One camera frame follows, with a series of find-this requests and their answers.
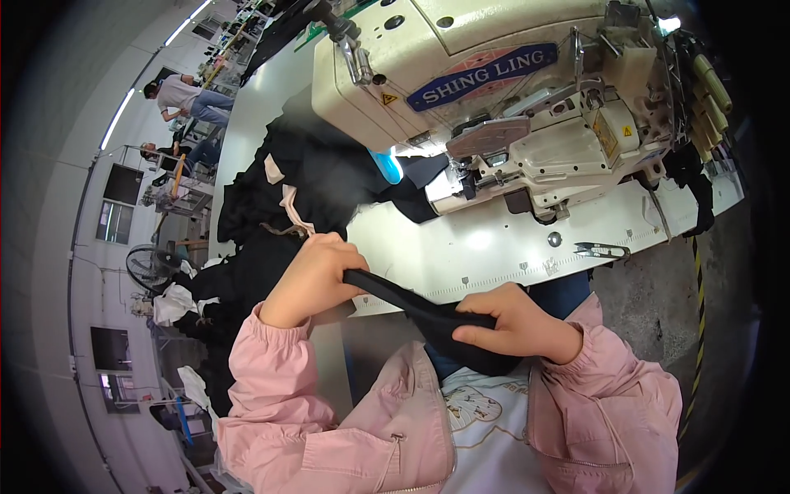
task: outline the white shirt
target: white shirt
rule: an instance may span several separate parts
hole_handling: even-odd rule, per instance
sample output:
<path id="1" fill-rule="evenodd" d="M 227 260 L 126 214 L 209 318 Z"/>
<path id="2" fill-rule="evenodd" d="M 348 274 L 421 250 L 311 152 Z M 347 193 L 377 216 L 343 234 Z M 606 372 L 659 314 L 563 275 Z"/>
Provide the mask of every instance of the white shirt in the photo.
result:
<path id="1" fill-rule="evenodd" d="M 444 380 L 457 461 L 442 494 L 553 493 L 527 444 L 528 390 L 528 373 L 488 377 L 462 368 Z"/>
<path id="2" fill-rule="evenodd" d="M 181 82 L 180 74 L 173 74 L 162 81 L 162 87 L 159 88 L 159 93 L 156 95 L 156 103 L 160 113 L 169 107 L 191 110 L 192 103 L 201 91 L 203 91 L 202 88 Z"/>

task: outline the person's left hand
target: person's left hand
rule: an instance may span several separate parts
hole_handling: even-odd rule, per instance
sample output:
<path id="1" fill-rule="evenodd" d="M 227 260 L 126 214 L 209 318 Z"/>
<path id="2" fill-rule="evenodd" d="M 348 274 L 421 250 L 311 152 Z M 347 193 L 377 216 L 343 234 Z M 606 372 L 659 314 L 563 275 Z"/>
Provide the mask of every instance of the person's left hand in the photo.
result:
<path id="1" fill-rule="evenodd" d="M 356 247 L 337 233 L 313 235 L 266 298 L 258 318 L 269 326 L 297 327 L 312 315 L 362 295 L 360 288 L 343 283 L 345 270 L 370 268 Z"/>

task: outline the scissors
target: scissors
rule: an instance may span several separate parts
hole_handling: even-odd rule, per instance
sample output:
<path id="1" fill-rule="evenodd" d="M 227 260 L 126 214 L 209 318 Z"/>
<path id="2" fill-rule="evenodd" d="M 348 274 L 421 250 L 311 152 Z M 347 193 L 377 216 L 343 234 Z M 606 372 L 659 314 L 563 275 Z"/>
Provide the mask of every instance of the scissors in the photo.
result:
<path id="1" fill-rule="evenodd" d="M 576 254 L 588 258 L 608 258 L 608 259 L 628 259 L 631 256 L 631 250 L 628 247 L 620 247 L 619 245 L 609 245 L 608 243 L 595 243 L 595 242 L 576 242 L 576 247 L 579 250 Z M 606 249 L 606 252 L 595 252 L 593 249 Z M 622 254 L 613 254 L 612 251 L 622 251 Z"/>

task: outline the warning label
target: warning label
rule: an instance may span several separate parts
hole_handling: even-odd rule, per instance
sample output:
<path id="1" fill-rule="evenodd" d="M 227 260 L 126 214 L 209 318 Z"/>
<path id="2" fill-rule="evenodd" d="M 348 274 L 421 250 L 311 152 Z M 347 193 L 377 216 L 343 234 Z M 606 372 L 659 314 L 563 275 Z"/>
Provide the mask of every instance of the warning label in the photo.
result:
<path id="1" fill-rule="evenodd" d="M 615 153 L 615 147 L 617 146 L 617 139 L 615 139 L 615 135 L 609 129 L 609 125 L 606 123 L 606 119 L 598 113 L 598 116 L 595 118 L 595 122 L 592 124 L 592 131 L 595 132 L 595 135 L 598 136 L 598 140 L 600 141 L 600 147 L 606 153 L 608 158 L 611 158 L 611 155 Z"/>
<path id="2" fill-rule="evenodd" d="M 393 101 L 397 101 L 397 99 L 398 99 L 397 96 L 393 94 L 387 94 L 386 92 L 382 93 L 382 103 L 384 103 L 384 106 L 387 106 Z"/>

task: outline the concrete floor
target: concrete floor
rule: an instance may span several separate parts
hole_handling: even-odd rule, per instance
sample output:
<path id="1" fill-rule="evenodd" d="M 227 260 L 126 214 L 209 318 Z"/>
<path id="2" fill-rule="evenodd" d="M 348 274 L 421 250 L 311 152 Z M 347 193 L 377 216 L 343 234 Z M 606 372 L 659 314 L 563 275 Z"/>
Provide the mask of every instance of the concrete floor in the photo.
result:
<path id="1" fill-rule="evenodd" d="M 705 357 L 679 472 L 711 451 L 732 419 L 746 365 L 750 314 L 748 204 L 741 202 L 698 237 L 705 286 Z M 595 268 L 590 287 L 598 293 L 604 323 L 628 341 L 642 359 L 660 362 L 680 382 L 684 413 L 694 382 L 698 347 L 697 282 L 691 241 L 675 238 L 639 252 L 612 268 Z M 400 345 L 422 337 L 404 314 L 352 318 L 342 324 L 352 366 L 356 403 Z"/>

